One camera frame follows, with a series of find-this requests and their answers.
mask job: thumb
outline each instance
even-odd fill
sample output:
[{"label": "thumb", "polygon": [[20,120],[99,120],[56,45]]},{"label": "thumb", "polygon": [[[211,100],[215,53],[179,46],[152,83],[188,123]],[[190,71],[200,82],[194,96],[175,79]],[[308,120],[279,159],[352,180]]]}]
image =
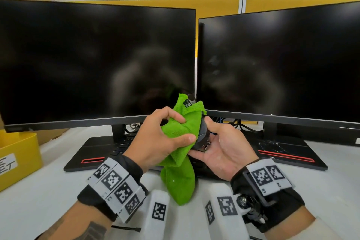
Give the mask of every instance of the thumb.
[{"label": "thumb", "polygon": [[188,146],[196,142],[196,136],[193,134],[185,134],[177,138],[172,138],[173,149],[176,150],[180,147]]},{"label": "thumb", "polygon": [[221,124],[213,122],[213,120],[207,116],[205,117],[205,123],[210,132],[218,134],[220,131]]}]

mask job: desk surface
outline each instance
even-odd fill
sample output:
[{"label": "desk surface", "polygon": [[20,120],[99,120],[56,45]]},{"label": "desk surface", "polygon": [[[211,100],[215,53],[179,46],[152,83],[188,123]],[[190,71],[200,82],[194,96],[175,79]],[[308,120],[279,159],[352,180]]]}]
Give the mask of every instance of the desk surface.
[{"label": "desk surface", "polygon": [[[70,129],[41,146],[44,166],[0,192],[1,239],[32,240],[50,227],[76,201],[91,171],[65,173],[63,167],[89,137],[111,134],[110,126]],[[344,240],[360,239],[360,148],[307,142],[329,166],[321,172],[280,164],[313,215],[321,217]],[[141,182],[148,190],[165,190],[159,174],[148,172]],[[164,239],[209,240],[199,180],[191,201],[171,200]],[[249,226],[252,236],[261,237]],[[111,229],[106,239],[137,239],[137,232]]]}]

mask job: yellow bin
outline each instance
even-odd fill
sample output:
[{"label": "yellow bin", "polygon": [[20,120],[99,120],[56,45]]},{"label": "yellow bin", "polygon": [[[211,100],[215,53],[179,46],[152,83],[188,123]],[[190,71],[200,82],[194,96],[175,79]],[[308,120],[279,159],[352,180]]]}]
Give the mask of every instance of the yellow bin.
[{"label": "yellow bin", "polygon": [[0,191],[43,165],[36,133],[0,130]]}]

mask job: sleeve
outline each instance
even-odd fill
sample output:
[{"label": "sleeve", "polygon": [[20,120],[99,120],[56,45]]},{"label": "sleeve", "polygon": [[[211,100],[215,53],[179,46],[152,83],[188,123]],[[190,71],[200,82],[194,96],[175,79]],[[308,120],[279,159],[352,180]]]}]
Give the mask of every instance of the sleeve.
[{"label": "sleeve", "polygon": [[342,240],[328,225],[326,225],[319,217],[311,224],[310,227],[303,230],[298,235],[291,237],[289,240]]}]

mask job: finger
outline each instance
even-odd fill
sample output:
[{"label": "finger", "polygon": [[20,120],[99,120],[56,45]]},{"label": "finger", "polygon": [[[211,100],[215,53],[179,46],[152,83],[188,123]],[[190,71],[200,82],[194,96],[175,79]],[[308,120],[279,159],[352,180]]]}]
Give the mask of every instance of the finger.
[{"label": "finger", "polygon": [[213,142],[214,139],[215,139],[215,137],[216,137],[216,135],[210,134],[209,141],[210,141],[210,142]]},{"label": "finger", "polygon": [[196,150],[190,150],[187,154],[195,159],[198,159],[198,160],[204,162],[204,154],[205,153],[203,153],[203,152],[196,151]]},{"label": "finger", "polygon": [[180,115],[178,112],[172,110],[170,107],[166,106],[163,109],[160,109],[160,111],[156,112],[153,114],[156,119],[159,121],[159,123],[161,123],[161,121],[163,119],[167,119],[167,118],[173,118],[174,120],[176,120],[179,123],[185,123],[186,120],[184,119],[184,117],[182,115]]},{"label": "finger", "polygon": [[177,138],[172,138],[172,142],[173,149],[176,150],[196,142],[196,136],[193,134],[185,134]]},{"label": "finger", "polygon": [[210,117],[205,117],[205,123],[210,132],[219,133],[221,129],[221,123],[214,123]]}]

